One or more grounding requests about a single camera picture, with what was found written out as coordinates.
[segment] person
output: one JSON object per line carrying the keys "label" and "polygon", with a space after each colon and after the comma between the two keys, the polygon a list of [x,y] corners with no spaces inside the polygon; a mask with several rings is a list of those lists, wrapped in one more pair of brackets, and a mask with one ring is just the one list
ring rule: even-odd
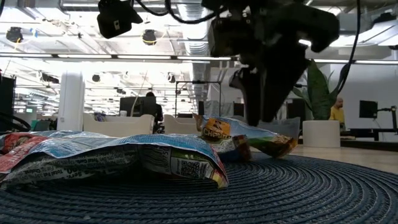
{"label": "person", "polygon": [[[150,91],[146,94],[146,97],[155,97],[155,95],[153,92]],[[163,110],[162,106],[156,104],[155,124],[157,125],[159,121],[163,121]]]}
{"label": "person", "polygon": [[330,118],[329,120],[335,120],[340,122],[340,129],[345,129],[345,118],[343,110],[343,99],[338,97],[335,104],[330,108]]}

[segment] white column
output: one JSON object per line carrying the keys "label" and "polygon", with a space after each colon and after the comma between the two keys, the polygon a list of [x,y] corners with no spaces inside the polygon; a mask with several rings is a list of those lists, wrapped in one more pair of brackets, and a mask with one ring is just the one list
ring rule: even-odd
{"label": "white column", "polygon": [[85,81],[82,71],[67,70],[62,74],[58,130],[83,130]]}

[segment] ceiling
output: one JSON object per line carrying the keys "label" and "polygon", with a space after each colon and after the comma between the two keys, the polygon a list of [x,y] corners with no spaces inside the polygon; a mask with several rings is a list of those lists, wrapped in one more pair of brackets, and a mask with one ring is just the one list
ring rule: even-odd
{"label": "ceiling", "polygon": [[[187,46],[205,44],[206,40],[189,40],[187,36],[202,34],[199,25],[180,24],[170,16],[155,17],[136,7],[143,18],[142,24],[133,24],[131,31],[112,39],[105,39],[98,29],[94,0],[36,0],[34,6],[19,7],[18,2],[25,6],[32,1],[7,0],[6,7],[0,17],[0,52],[42,53],[42,54],[115,54],[115,55],[188,55]],[[154,11],[163,11],[163,1],[143,1]],[[392,8],[396,1],[361,0],[366,12],[383,7]],[[177,4],[199,4],[199,0],[176,0]],[[335,14],[354,12],[355,1],[314,0],[307,1],[311,6],[330,11]],[[24,40],[15,44],[6,39],[10,27],[21,27]],[[157,43],[148,46],[142,41],[142,34],[147,29],[155,30]],[[363,45],[358,48],[356,58],[381,59],[391,51],[378,43]],[[348,58],[351,47],[330,47],[321,54],[308,52],[307,57],[316,58]],[[219,81],[227,79],[235,69],[235,64],[225,65],[219,62],[207,62],[212,67],[204,76],[205,80]],[[43,82],[41,74],[51,75],[62,81],[62,73],[68,68],[78,67],[86,80],[85,109],[87,111],[102,110],[109,114],[118,112],[119,99],[124,96],[144,96],[153,91],[158,103],[162,104],[165,113],[174,114],[175,84],[167,79],[168,74],[174,75],[177,81],[191,81],[194,68],[192,63],[152,63],[122,62],[101,60],[44,60],[26,58],[0,57],[0,68],[6,76],[17,77],[17,102],[19,108],[38,105],[39,112],[51,114],[56,111],[59,99],[59,84]],[[219,76],[220,67],[228,68],[227,75]],[[93,75],[101,77],[100,82],[92,80]],[[125,90],[126,94],[117,93],[116,89]],[[197,87],[192,84],[180,84],[182,90],[178,95],[177,110],[179,113],[197,111],[198,92],[206,96],[207,86]]]}

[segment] potted plant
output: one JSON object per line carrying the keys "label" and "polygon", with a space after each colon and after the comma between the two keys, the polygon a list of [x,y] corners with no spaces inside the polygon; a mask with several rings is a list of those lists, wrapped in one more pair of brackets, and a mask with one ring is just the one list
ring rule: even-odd
{"label": "potted plant", "polygon": [[343,81],[340,75],[339,82],[333,91],[329,90],[330,77],[327,77],[311,60],[307,69],[307,87],[294,88],[292,91],[304,99],[308,109],[312,112],[313,120],[303,122],[303,144],[310,147],[340,147],[340,124],[329,120],[330,108],[335,104],[339,87]]}

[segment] metal frame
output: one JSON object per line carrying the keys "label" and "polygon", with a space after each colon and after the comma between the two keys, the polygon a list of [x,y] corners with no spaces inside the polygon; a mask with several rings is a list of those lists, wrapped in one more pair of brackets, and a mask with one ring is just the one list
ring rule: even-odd
{"label": "metal frame", "polygon": [[204,85],[204,84],[209,84],[209,83],[217,83],[220,86],[220,105],[218,107],[218,116],[221,116],[221,82],[216,82],[216,81],[176,81],[175,82],[175,108],[174,108],[174,116],[177,117],[177,90],[178,90],[178,84],[179,83],[191,83],[194,85]]}

